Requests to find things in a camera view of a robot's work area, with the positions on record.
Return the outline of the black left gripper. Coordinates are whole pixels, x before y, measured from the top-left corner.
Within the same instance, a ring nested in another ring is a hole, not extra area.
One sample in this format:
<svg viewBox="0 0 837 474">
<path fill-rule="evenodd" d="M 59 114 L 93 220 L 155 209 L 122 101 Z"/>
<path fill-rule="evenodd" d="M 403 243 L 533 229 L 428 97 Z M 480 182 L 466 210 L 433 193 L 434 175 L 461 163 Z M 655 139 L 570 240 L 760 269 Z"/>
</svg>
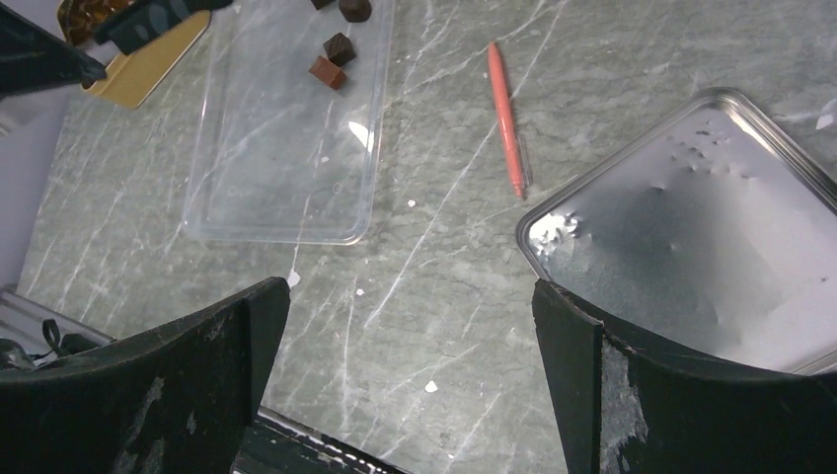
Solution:
<svg viewBox="0 0 837 474">
<path fill-rule="evenodd" d="M 1 6 L 1 97 L 93 83 L 106 66 L 47 32 L 6 5 Z"/>
</svg>

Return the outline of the gold chocolate tin box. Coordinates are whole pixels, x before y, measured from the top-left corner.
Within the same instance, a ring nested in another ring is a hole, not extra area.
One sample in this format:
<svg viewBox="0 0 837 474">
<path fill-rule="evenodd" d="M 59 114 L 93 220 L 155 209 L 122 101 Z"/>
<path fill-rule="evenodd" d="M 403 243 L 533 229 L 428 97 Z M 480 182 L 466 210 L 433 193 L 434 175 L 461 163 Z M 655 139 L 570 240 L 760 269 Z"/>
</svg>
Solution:
<svg viewBox="0 0 837 474">
<path fill-rule="evenodd" d="M 94 46 L 93 30 L 130 7 L 130 1 L 62 1 L 56 18 L 65 39 L 83 50 Z M 207 11 L 194 13 L 130 55 L 107 53 L 107 77 L 84 82 L 81 89 L 126 109 L 140 107 L 211 22 Z"/>
</svg>

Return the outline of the black metal tongs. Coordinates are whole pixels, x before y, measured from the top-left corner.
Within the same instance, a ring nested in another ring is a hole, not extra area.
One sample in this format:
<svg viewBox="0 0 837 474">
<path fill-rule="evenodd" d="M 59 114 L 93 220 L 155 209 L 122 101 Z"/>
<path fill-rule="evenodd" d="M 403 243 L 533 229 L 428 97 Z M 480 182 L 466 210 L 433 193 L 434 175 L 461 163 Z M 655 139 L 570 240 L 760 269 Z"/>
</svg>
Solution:
<svg viewBox="0 0 837 474">
<path fill-rule="evenodd" d="M 218 11 L 233 0 L 141 0 L 108 17 L 93 29 L 96 44 L 112 42 L 131 55 L 199 12 Z"/>
</svg>

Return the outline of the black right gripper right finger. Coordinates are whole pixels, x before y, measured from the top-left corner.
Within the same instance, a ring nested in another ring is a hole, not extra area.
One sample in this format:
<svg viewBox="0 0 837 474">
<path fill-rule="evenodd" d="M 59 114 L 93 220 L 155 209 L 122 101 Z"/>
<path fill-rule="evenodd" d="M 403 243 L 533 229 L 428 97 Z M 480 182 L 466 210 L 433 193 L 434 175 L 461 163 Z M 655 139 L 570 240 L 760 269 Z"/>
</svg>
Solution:
<svg viewBox="0 0 837 474">
<path fill-rule="evenodd" d="M 571 473 L 832 473 L 836 376 L 740 364 L 540 279 L 538 346 Z"/>
</svg>

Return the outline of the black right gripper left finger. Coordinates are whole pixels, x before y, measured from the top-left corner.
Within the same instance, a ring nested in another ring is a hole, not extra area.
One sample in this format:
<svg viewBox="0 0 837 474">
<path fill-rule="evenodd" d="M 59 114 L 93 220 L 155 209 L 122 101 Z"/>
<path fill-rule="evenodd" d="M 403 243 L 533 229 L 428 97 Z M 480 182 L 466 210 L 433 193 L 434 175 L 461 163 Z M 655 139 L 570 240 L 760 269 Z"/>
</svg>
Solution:
<svg viewBox="0 0 837 474">
<path fill-rule="evenodd" d="M 5 473 L 226 473 L 258 412 L 290 289 L 270 277 L 151 330 L 1 374 Z"/>
</svg>

